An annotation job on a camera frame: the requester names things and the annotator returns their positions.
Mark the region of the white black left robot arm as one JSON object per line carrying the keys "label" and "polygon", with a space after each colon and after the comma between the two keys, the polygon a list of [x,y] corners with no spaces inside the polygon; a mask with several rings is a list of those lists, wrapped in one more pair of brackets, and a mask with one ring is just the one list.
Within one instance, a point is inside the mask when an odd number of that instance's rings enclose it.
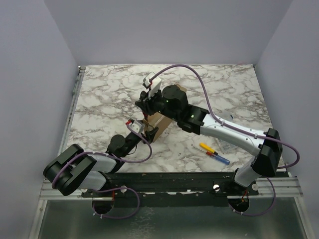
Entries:
{"label": "white black left robot arm", "polygon": [[49,180],[53,189],[68,196],[77,189],[93,189],[98,196],[106,196],[110,191],[110,184],[103,173],[115,173],[124,163],[137,164],[146,159],[132,161],[124,157],[137,147],[140,141],[148,146],[153,142],[158,127],[145,133],[134,130],[123,137],[117,134],[111,138],[105,153],[85,152],[82,147],[73,144],[51,161],[44,169],[43,176]]}

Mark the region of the brown cardboard express box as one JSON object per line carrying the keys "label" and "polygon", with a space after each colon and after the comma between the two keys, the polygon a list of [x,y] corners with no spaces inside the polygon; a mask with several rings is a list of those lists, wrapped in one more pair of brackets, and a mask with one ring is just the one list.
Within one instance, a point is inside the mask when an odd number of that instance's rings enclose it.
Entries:
{"label": "brown cardboard express box", "polygon": [[170,85],[161,90],[163,98],[163,109],[154,115],[148,116],[144,121],[148,124],[147,128],[158,127],[154,141],[156,141],[164,130],[173,122],[182,119],[188,107],[186,95],[187,89],[181,85]]}

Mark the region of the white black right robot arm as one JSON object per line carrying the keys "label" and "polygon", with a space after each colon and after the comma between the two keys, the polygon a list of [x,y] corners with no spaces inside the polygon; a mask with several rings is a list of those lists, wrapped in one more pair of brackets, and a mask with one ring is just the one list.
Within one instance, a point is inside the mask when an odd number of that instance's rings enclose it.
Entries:
{"label": "white black right robot arm", "polygon": [[186,92],[177,85],[167,86],[152,96],[143,91],[135,105],[146,115],[160,113],[176,121],[186,132],[218,138],[250,153],[252,159],[237,169],[229,182],[235,195],[240,195],[259,177],[276,174],[283,149],[279,133],[273,128],[255,130],[213,116],[208,110],[191,105]]}

